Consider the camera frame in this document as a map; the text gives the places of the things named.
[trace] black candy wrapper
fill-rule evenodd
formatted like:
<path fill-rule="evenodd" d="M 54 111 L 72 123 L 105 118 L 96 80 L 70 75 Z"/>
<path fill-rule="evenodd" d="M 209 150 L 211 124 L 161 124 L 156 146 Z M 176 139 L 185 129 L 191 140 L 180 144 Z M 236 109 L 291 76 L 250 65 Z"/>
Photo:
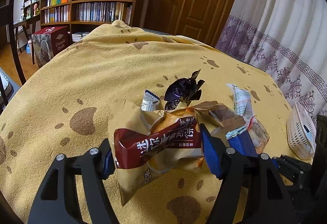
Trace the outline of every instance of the black candy wrapper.
<path fill-rule="evenodd" d="M 166 90 L 165 110 L 175 109 L 179 102 L 191 102 L 199 100 L 202 91 L 200 87 L 204 84 L 204 80 L 196 81 L 201 70 L 192 73 L 190 78 L 180 78 L 173 82 Z"/>

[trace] maroon label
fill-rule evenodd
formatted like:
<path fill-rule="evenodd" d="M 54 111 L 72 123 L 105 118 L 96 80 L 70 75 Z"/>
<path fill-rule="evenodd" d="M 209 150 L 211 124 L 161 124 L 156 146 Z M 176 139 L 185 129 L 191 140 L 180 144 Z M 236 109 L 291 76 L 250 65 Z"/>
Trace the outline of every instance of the maroon label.
<path fill-rule="evenodd" d="M 115 130 L 117 168 L 143 166 L 165 148 L 201 148 L 202 136 L 196 131 L 196 125 L 194 117 L 186 117 L 150 136 L 126 128 Z"/>

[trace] wooden floor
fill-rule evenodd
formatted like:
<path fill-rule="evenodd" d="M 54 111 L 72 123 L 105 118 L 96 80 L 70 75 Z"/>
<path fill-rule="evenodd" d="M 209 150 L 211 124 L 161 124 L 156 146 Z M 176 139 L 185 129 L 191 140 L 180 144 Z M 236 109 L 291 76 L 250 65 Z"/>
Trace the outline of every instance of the wooden floor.
<path fill-rule="evenodd" d="M 19 60 L 27 80 L 38 70 L 38 65 L 32 64 L 32 56 L 30 53 L 27 53 L 26 50 L 23 53 L 19 53 Z M 0 48 L 0 67 L 17 85 L 20 87 L 22 86 L 14 64 L 14 59 L 12 58 L 10 44 Z"/>

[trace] food package with red edge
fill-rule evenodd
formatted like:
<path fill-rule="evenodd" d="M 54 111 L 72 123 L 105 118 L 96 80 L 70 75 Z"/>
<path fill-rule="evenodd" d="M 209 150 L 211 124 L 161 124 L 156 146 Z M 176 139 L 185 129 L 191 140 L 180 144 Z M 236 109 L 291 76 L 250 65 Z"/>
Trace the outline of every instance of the food package with red edge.
<path fill-rule="evenodd" d="M 199 172 L 204 160 L 194 108 L 144 111 L 125 99 L 111 107 L 108 137 L 121 203 L 170 169 Z"/>

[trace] floral curtain pattern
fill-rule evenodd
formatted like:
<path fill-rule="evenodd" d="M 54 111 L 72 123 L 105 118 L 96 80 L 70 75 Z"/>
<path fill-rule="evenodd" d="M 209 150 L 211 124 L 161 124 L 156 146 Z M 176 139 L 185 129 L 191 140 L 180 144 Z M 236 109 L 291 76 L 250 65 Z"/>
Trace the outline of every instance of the floral curtain pattern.
<path fill-rule="evenodd" d="M 316 124 L 327 115 L 325 0 L 235 0 L 216 48 L 267 72 Z"/>

